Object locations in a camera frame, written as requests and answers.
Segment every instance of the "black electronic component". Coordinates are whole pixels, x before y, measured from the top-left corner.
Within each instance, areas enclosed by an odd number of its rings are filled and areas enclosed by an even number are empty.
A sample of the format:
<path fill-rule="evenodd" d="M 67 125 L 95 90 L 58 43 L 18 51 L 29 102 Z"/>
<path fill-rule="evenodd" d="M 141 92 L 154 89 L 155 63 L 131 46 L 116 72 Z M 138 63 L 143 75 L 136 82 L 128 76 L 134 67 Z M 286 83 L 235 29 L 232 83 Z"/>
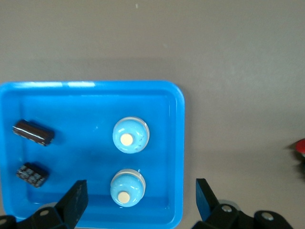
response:
<path fill-rule="evenodd" d="M 27 162 L 17 170 L 16 176 L 34 187 L 40 187 L 48 178 L 49 173 L 37 165 Z"/>
<path fill-rule="evenodd" d="M 13 132 L 42 146 L 49 145 L 54 138 L 53 131 L 26 120 L 17 122 L 15 126 L 13 126 Z"/>

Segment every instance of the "gray surface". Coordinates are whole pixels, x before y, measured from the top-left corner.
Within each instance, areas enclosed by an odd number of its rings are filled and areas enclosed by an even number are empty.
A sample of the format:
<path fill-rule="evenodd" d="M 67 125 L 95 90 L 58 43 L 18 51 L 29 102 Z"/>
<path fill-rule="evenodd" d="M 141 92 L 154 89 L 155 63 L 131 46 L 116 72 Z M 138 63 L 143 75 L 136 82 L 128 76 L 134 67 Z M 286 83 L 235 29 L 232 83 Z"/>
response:
<path fill-rule="evenodd" d="M 166 79 L 186 100 L 184 216 L 195 178 L 249 215 L 304 228 L 305 1 L 0 1 L 0 80 Z"/>

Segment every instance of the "light blue knob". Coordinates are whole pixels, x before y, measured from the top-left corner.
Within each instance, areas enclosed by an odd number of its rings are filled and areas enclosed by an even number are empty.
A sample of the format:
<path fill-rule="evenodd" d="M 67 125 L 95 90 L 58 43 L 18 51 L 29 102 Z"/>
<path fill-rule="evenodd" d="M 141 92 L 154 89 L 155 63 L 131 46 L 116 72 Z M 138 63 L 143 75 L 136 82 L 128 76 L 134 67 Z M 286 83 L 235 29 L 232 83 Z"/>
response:
<path fill-rule="evenodd" d="M 112 138 L 119 150 L 134 154 L 142 151 L 148 144 L 149 129 L 142 119 L 126 117 L 115 125 Z"/>
<path fill-rule="evenodd" d="M 111 181 L 110 194 L 115 203 L 132 207 L 143 198 L 146 189 L 144 177 L 133 169 L 119 171 Z"/>

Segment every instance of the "white circular center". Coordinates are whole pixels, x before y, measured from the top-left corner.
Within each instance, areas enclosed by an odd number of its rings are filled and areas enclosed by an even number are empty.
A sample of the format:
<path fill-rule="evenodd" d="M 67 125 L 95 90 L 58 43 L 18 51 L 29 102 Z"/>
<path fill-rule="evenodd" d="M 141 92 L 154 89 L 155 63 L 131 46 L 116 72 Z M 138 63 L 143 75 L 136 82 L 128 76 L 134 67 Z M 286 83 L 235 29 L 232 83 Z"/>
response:
<path fill-rule="evenodd" d="M 126 204 L 129 202 L 130 200 L 130 196 L 127 192 L 120 192 L 118 195 L 118 200 L 122 203 L 122 204 Z"/>
<path fill-rule="evenodd" d="M 124 146 L 130 146 L 133 143 L 133 138 L 131 134 L 123 134 L 121 136 L 121 143 Z"/>

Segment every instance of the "blue tray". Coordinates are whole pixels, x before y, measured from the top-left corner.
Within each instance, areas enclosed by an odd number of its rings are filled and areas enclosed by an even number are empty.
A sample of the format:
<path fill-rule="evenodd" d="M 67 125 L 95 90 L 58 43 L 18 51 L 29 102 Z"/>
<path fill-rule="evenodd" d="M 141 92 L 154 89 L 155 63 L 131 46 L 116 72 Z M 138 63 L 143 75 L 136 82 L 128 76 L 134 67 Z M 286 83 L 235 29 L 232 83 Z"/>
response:
<path fill-rule="evenodd" d="M 112 130 L 120 119 L 136 116 L 151 132 L 137 154 L 119 151 Z M 43 147 L 15 135 L 20 119 L 54 130 Z M 183 211 L 184 98 L 164 81 L 20 82 L 0 88 L 0 165 L 3 205 L 19 220 L 58 201 L 76 180 L 88 181 L 89 204 L 78 227 L 159 228 L 177 226 Z M 16 177 L 25 162 L 49 171 L 41 188 Z M 121 169 L 140 170 L 143 199 L 122 208 L 110 196 L 110 182 Z"/>

